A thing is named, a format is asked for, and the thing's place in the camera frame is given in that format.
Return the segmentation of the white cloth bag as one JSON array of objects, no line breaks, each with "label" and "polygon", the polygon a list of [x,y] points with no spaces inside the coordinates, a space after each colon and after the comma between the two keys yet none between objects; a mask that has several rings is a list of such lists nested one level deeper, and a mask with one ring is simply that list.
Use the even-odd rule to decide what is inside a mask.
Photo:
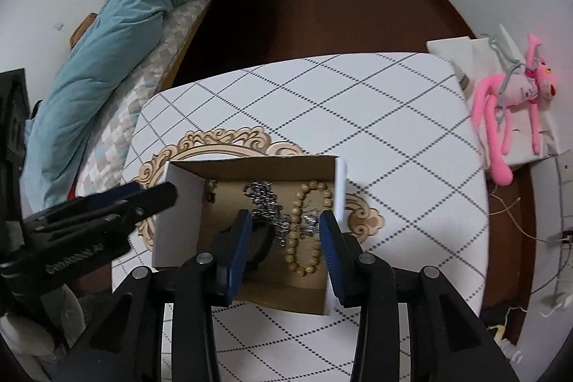
[{"label": "white cloth bag", "polygon": [[487,168],[519,166],[558,153],[550,115],[558,84],[535,34],[528,34],[525,51],[504,27],[477,39],[429,41],[427,50],[453,66]]}]

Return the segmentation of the pink panther plush toy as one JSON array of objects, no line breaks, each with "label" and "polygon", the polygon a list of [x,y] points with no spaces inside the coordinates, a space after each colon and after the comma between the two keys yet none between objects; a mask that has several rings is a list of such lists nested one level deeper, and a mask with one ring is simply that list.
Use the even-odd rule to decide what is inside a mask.
[{"label": "pink panther plush toy", "polygon": [[507,186],[513,181],[513,172],[504,160],[512,144],[513,111],[518,107],[528,109],[532,152],[541,154],[540,103],[555,98],[557,83],[552,69],[539,53],[542,42],[535,35],[528,34],[523,61],[505,54],[494,38],[489,38],[488,44],[501,53],[511,67],[507,72],[492,74],[477,83],[470,117],[474,130],[486,126],[491,179],[499,186]]}]

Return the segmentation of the white diamond-pattern tablecloth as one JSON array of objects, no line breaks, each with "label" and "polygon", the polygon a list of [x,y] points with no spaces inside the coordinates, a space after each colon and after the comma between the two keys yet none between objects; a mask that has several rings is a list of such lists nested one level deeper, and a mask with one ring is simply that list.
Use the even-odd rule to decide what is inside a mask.
[{"label": "white diamond-pattern tablecloth", "polygon": [[[161,92],[143,108],[121,182],[164,162],[278,153],[347,165],[347,225],[394,267],[438,267],[479,315],[488,204],[480,144],[453,68],[430,54],[325,55],[239,69]],[[214,310],[222,381],[349,381],[359,311]]]}]

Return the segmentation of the silver charm in box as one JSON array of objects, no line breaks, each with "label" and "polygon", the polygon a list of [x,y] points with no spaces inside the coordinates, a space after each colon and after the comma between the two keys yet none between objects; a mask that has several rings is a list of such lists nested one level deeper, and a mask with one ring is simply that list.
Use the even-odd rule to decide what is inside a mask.
[{"label": "silver charm in box", "polygon": [[301,234],[303,237],[313,237],[319,234],[319,217],[316,215],[304,215],[301,223]]}]

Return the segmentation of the patterned bed mattress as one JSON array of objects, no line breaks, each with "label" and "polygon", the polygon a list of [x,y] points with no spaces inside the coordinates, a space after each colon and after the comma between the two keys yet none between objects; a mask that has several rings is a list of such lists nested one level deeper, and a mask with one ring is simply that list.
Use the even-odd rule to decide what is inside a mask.
[{"label": "patterned bed mattress", "polygon": [[103,192],[120,184],[139,115],[176,78],[211,0],[192,0],[163,21],[158,45],[124,79],[97,115],[71,196]]}]

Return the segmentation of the black wristband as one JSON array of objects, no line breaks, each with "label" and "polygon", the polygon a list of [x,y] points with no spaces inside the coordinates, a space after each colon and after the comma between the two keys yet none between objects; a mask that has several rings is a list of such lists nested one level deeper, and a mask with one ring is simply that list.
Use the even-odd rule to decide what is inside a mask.
[{"label": "black wristband", "polygon": [[217,259],[217,264],[241,266],[243,273],[249,276],[255,273],[269,255],[274,233],[270,223],[255,219],[247,241],[240,245],[239,234],[244,232],[245,228],[237,225],[222,230],[212,245],[211,253]]}]

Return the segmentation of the white cardboard box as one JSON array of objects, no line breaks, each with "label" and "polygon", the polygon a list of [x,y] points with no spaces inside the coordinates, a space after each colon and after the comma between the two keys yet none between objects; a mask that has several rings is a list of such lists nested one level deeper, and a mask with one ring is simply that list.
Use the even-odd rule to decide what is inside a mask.
[{"label": "white cardboard box", "polygon": [[157,271],[202,253],[217,264],[224,304],[329,315],[336,304],[319,233],[344,219],[347,168],[337,156],[258,156],[167,163],[159,180],[177,191],[154,220]]}]

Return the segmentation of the teal duvet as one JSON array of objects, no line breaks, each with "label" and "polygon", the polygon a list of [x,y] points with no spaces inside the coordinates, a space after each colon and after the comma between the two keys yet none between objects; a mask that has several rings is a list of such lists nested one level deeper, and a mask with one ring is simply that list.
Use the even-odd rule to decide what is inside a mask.
[{"label": "teal duvet", "polygon": [[96,115],[159,44],[163,20],[191,0],[108,0],[27,125],[21,175],[32,211],[66,201]]}]

